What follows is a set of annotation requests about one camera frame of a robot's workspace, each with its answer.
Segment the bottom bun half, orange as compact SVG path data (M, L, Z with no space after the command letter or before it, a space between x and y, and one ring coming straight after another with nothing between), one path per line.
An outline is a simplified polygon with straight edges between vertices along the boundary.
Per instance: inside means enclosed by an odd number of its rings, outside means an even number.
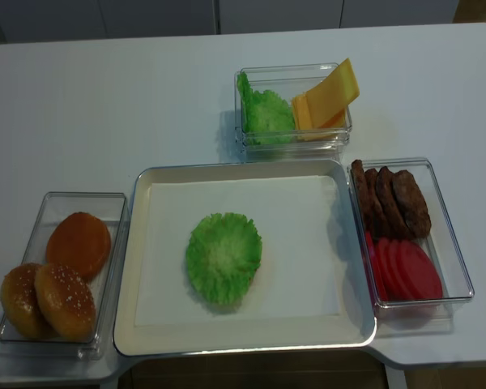
M111 245L105 222L89 213L75 212L53 231L45 257L47 263L71 267L90 282L106 264Z

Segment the leaning yellow cheese slice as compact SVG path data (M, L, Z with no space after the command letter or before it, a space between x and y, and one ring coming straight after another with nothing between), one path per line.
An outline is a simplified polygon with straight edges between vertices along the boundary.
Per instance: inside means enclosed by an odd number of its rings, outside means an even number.
M360 95L350 59L346 58L305 95L313 126L328 127Z

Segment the leftmost brown beef patty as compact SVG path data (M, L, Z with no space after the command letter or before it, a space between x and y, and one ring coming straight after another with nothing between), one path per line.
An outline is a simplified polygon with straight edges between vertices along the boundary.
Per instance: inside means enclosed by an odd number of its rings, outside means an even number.
M363 162L360 159L356 159L352 162L352 176L356 187L356 195L358 203L360 205L360 213L364 226L366 230L370 232L372 239L376 238L372 235L372 224L371 224L371 209L369 202L369 191L367 182L365 179L365 171L363 168Z

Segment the green lettuce leaf in container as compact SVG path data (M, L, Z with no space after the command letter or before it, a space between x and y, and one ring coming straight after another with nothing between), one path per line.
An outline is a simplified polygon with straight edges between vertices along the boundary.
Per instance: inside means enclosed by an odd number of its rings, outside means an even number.
M259 146L291 143L295 122L288 102L269 89L254 91L244 71L237 76L237 89L247 143Z

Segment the green lettuce leaf on bun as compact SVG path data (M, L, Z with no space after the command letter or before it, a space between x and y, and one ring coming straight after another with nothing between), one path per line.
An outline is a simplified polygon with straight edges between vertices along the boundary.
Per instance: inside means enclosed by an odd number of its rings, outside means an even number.
M191 286L216 306L240 303L261 260L262 238L254 221L233 212L201 219L190 234L185 252Z

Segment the front brown beef patty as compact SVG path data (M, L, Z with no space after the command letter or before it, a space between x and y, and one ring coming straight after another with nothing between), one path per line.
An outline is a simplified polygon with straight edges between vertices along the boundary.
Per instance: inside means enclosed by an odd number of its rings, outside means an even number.
M426 238L432 227L425 198L414 176L406 169L392 177L393 192L403 219L415 238Z

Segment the sesame bun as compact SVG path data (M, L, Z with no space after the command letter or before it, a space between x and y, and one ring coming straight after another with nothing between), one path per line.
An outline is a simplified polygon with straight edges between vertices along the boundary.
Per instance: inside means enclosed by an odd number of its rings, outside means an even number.
M0 302L4 313L16 331L30 340L46 340L56 332L45 320L37 303L35 278L39 263L25 263L4 276Z
M92 292L78 272L66 265L47 263L36 272L34 287L41 313L64 340L84 342L96 322Z

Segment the brown beef patty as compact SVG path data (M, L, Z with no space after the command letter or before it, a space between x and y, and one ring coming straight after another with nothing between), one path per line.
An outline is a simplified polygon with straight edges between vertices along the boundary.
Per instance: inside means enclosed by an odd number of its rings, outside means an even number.
M360 159L356 159L352 162L352 176L356 187L356 195L358 203L360 205L360 213L364 226L366 230L370 232L372 239L376 238L372 235L372 224L371 224L371 209L369 202L369 191L367 182L365 179L365 171L363 168L363 162Z
M390 237L391 230L389 221L383 211L382 205L377 197L376 182L377 182L377 170L368 169L364 172L364 176L367 182L369 191L369 202L371 209L371 224L372 235L379 239L380 237Z
M414 236L407 227L398 204L394 198L392 178L394 174L386 167L380 168L376 180L377 197L390 224L391 236L411 240Z
M432 227L425 198L414 176L406 169L392 177L393 192L403 219L415 238L426 238Z

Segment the stacked yellow cheese slices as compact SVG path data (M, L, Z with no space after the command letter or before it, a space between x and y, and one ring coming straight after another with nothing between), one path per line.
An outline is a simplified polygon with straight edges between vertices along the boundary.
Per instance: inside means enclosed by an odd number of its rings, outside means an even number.
M296 129L300 132L299 139L302 139L303 141L334 138L335 131L346 126L345 112L343 111L325 128L315 128L312 123L307 98L304 93L296 96L292 100L292 113Z

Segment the white paper tray liner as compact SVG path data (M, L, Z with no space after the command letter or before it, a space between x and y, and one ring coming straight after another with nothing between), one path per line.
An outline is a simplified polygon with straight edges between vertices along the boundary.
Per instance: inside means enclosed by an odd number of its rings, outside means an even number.
M205 216L254 221L262 264L241 304L207 305L191 288L185 250ZM135 313L139 326L348 314L355 318L347 238L352 223L326 176L155 184Z

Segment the left sesame top bun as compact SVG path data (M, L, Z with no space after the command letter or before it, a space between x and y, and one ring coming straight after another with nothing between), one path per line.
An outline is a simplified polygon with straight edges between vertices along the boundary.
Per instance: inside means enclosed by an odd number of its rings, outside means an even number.
M4 313L16 331L30 340L46 340L56 332L45 320L37 303L35 278L39 263L25 263L4 276L0 302Z

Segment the clear lettuce and cheese container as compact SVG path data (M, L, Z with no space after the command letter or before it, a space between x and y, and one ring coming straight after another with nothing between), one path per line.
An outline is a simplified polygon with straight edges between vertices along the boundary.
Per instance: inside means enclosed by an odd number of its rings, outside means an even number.
M352 130L351 62L247 67L235 74L235 126L248 160L331 152Z

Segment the red tomato slice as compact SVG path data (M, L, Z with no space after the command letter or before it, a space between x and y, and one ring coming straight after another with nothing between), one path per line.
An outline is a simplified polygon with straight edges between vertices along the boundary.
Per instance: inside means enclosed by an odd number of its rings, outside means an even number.
M365 239L367 242L368 252L369 252L369 259L371 262L371 266L373 269L373 275L375 279L375 285L377 288L378 296L382 301L387 301L388 295L385 289L385 285L382 280L382 272L377 260L377 251L376 246L373 242L372 236L369 231L365 232Z
M443 298L441 278L430 258L414 242L400 241L395 264L402 285L412 300L438 300Z
M387 265L390 274L390 288L392 299L402 301L405 299L405 292L403 291L403 283L399 277L399 272L396 264L396 256L398 253L399 241L392 240L387 248Z
M389 258L387 249L389 248L390 240L386 237L381 237L376 244L377 260L382 274L382 283L386 290L386 301L394 300L393 280L389 269Z

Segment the clear plastic bun container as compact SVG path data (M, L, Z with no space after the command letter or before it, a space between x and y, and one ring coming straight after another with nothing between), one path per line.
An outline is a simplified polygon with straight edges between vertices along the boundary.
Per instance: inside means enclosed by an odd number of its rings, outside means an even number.
M30 340L14 329L6 317L0 322L0 354L30 357L76 357L98 360L112 338L114 311L117 306L122 260L130 225L128 202L121 193L49 192L40 210L24 252L22 264L46 263L49 238L65 218L76 212L87 212L105 223L111 249L105 265L89 283L96 307L96 321L91 335L81 342L70 342L51 336Z

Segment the right sesame top bun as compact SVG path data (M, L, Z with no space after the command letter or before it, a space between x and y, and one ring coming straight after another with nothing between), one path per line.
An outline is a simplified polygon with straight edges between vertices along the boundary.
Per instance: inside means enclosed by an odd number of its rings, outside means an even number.
M84 342L96 322L92 292L78 272L66 265L47 263L36 272L34 287L41 313L64 340Z

